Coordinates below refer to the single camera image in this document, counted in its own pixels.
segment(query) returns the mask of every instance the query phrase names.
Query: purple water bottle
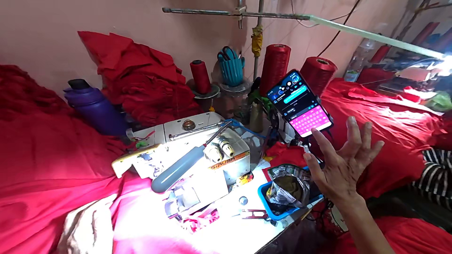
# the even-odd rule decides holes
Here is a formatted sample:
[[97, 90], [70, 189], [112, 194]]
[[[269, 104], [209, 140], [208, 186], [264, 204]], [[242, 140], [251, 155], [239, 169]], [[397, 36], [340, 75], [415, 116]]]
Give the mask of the purple water bottle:
[[64, 89], [67, 103], [79, 112], [101, 134], [121, 136], [126, 134], [128, 125], [121, 114], [100, 92], [85, 80], [67, 82], [71, 88]]

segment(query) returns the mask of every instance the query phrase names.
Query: teal pen holder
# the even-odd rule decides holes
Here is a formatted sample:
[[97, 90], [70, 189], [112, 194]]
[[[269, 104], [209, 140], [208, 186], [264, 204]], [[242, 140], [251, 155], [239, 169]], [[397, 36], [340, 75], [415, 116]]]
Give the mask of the teal pen holder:
[[221, 74], [223, 81], [228, 86], [238, 86], [243, 82], [243, 68], [245, 67], [245, 58], [221, 61]]

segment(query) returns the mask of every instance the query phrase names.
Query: hand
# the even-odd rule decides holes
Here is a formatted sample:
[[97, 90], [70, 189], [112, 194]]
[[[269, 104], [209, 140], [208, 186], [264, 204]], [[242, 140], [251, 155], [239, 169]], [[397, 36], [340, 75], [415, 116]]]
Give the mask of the hand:
[[356, 192], [356, 182], [385, 144], [383, 141], [377, 141], [371, 148], [371, 122], [364, 124], [360, 134], [355, 117], [349, 117], [347, 130], [347, 142], [339, 151], [335, 151], [328, 139], [312, 128], [312, 135], [325, 156], [323, 170], [312, 154], [304, 154], [312, 179], [319, 190], [338, 207], [341, 204], [349, 204], [356, 198], [362, 199]]

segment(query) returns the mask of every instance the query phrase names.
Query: blue container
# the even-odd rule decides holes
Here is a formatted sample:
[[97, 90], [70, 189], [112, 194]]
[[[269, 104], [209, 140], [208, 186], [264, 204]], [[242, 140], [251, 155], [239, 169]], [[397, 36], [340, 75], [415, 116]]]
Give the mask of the blue container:
[[223, 81], [228, 86], [238, 86], [243, 82], [243, 68], [245, 67], [245, 58], [220, 61], [221, 74]]
[[[270, 209], [270, 207], [268, 206], [268, 201], [265, 199], [265, 195], [267, 193], [268, 188], [270, 188], [270, 186], [272, 186], [272, 182], [268, 182], [268, 183], [264, 183], [261, 186], [259, 186], [257, 192], [259, 195], [260, 200], [262, 201], [265, 211], [267, 212], [268, 216], [275, 221], [279, 221], [281, 219], [284, 219], [286, 216], [293, 214], [294, 212], [296, 212], [297, 210], [299, 210], [300, 208], [294, 207], [291, 208], [285, 212], [283, 212], [280, 215], [276, 215], [274, 213], [272, 213], [272, 210]], [[315, 198], [312, 198], [311, 200], [309, 200], [309, 203], [313, 203], [319, 199], [323, 198], [323, 195], [319, 195]]]
[[100, 92], [85, 80], [68, 81], [71, 88], [64, 89], [69, 106], [79, 112], [99, 133], [110, 136], [126, 134], [125, 119]]

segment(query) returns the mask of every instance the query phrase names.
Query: scissors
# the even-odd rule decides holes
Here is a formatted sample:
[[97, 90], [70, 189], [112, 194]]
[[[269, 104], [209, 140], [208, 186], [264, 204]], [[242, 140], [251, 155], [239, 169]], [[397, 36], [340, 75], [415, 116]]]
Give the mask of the scissors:
[[237, 59], [237, 54], [229, 46], [224, 46], [223, 49], [217, 54], [219, 61], [229, 61], [232, 59]]

